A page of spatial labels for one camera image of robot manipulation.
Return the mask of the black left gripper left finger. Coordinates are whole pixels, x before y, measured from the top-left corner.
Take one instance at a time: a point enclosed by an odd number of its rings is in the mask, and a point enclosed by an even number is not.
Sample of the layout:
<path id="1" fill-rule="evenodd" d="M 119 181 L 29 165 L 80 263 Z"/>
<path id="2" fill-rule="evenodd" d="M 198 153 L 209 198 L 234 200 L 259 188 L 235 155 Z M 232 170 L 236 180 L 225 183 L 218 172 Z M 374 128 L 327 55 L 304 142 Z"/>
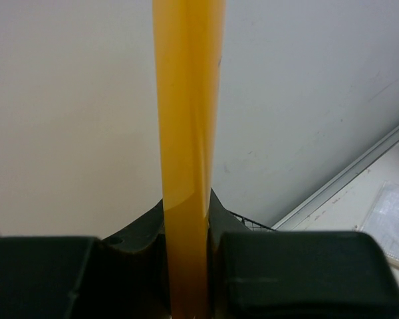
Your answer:
<path id="1" fill-rule="evenodd" d="M 105 238 L 0 236 L 0 318 L 168 318 L 156 204 Z"/>

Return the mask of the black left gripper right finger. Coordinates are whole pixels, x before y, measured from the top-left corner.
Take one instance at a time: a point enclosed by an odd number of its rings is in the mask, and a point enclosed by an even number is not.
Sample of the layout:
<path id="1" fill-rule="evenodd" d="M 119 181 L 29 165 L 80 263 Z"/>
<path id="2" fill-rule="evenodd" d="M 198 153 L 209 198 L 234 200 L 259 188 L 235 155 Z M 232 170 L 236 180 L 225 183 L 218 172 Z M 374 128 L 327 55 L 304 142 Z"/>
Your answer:
<path id="1" fill-rule="evenodd" d="M 399 286 L 377 242 L 355 231 L 254 231 L 209 205 L 214 318 L 399 318 Z"/>

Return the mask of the yellow clip file folder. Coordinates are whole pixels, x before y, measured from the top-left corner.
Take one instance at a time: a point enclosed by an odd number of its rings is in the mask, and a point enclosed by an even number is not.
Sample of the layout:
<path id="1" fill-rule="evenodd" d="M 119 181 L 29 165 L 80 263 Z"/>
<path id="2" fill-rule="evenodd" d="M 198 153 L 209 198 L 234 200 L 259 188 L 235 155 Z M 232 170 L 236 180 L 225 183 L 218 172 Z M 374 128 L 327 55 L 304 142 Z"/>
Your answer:
<path id="1" fill-rule="evenodd" d="M 171 315 L 209 318 L 207 235 L 224 1 L 152 3 Z"/>

